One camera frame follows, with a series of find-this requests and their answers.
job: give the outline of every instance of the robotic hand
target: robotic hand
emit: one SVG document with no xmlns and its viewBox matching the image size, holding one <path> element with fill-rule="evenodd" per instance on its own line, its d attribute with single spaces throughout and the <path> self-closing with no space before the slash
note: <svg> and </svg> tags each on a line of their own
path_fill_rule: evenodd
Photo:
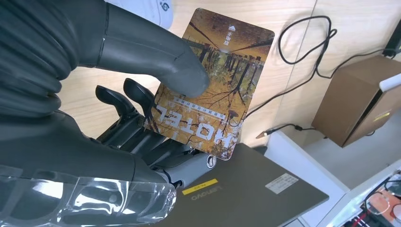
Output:
<svg viewBox="0 0 401 227">
<path fill-rule="evenodd" d="M 144 116 L 105 87 L 96 96 L 120 118 L 96 140 L 58 110 L 60 80 L 77 66 L 149 74 L 200 95 L 208 76 L 179 37 L 103 0 L 2 0 L 0 29 L 0 226 L 157 222 L 176 187 L 213 167 L 144 129 Z M 153 105 L 140 84 L 123 86 L 145 113 Z"/>
</svg>

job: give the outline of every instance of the white label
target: white label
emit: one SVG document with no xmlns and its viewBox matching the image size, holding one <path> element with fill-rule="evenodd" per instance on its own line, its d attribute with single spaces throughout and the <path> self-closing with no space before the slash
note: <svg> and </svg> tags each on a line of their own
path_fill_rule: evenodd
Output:
<svg viewBox="0 0 401 227">
<path fill-rule="evenodd" d="M 218 112 L 216 112 L 216 111 L 210 110 L 210 109 L 205 108 L 205 107 L 203 107 L 203 106 L 196 105 L 196 104 L 194 104 L 194 103 L 185 101 L 185 100 L 180 99 L 180 98 L 178 98 L 178 97 L 174 97 L 174 102 L 179 103 L 180 105 L 182 105 L 182 106 L 184 106 L 184 107 L 186 107 L 186 108 L 190 108 L 190 109 L 193 109 L 193 110 L 195 110 L 195 111 L 203 112 L 203 113 L 205 113 L 205 114 L 210 114 L 210 115 L 212 115 L 213 117 L 219 118 L 219 119 L 221 119 L 221 120 L 225 120 L 225 119 L 226 119 L 226 115 L 225 115 L 225 114 L 218 113 Z"/>
<path fill-rule="evenodd" d="M 265 187 L 270 189 L 272 192 L 279 194 L 297 181 L 297 178 L 285 173 L 276 178 L 274 181 L 268 183 Z"/>
</svg>

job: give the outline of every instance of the yellow label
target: yellow label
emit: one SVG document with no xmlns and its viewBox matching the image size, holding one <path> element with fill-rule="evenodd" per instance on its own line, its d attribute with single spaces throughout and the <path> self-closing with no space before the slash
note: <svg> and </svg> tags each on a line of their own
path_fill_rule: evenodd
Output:
<svg viewBox="0 0 401 227">
<path fill-rule="evenodd" d="M 217 182 L 218 181 L 216 179 L 213 179 L 213 180 L 210 180 L 210 181 L 206 181 L 205 183 L 201 183 L 201 184 L 198 184 L 198 185 L 193 186 L 191 188 L 183 190 L 183 194 L 187 195 L 189 193 L 195 192 L 195 191 L 200 190 L 202 188 L 206 188 L 208 186 L 211 186 L 212 184 L 215 184 Z"/>
<path fill-rule="evenodd" d="M 383 115 L 381 115 L 381 116 L 376 117 L 376 119 L 374 120 L 374 122 L 375 122 L 375 121 L 378 121 L 378 120 L 380 120 L 380 119 L 382 119 L 382 118 L 385 118 L 385 117 L 387 117 L 388 115 L 390 115 L 390 112 L 385 113 L 385 114 L 383 114 Z"/>
</svg>

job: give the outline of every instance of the white cap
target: white cap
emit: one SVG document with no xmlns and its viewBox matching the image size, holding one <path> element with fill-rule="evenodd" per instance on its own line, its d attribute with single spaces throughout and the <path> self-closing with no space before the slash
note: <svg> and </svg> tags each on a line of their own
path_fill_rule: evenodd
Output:
<svg viewBox="0 0 401 227">
<path fill-rule="evenodd" d="M 173 23 L 171 0 L 105 0 L 126 11 L 151 21 L 164 29 Z"/>
</svg>

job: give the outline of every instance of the lenovo logo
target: lenovo logo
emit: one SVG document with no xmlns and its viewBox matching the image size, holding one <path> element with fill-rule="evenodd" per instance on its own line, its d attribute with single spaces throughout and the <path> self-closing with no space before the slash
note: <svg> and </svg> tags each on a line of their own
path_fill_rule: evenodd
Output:
<svg viewBox="0 0 401 227">
<path fill-rule="evenodd" d="M 215 192 L 218 192 L 218 191 L 220 191 L 220 190 L 223 190 L 223 188 L 220 187 L 220 186 L 216 186 L 216 187 L 211 188 L 211 189 L 209 189 L 209 190 L 207 190 L 207 191 L 201 192 L 201 193 L 199 193 L 199 194 L 197 194 L 197 195 L 193 195 L 193 196 L 191 197 L 191 200 L 194 201 L 194 200 L 201 199 L 201 198 L 203 198 L 203 197 L 205 197 L 205 196 L 208 196 L 208 195 L 210 195 L 210 194 L 212 194 L 212 193 L 215 193 Z"/>
</svg>

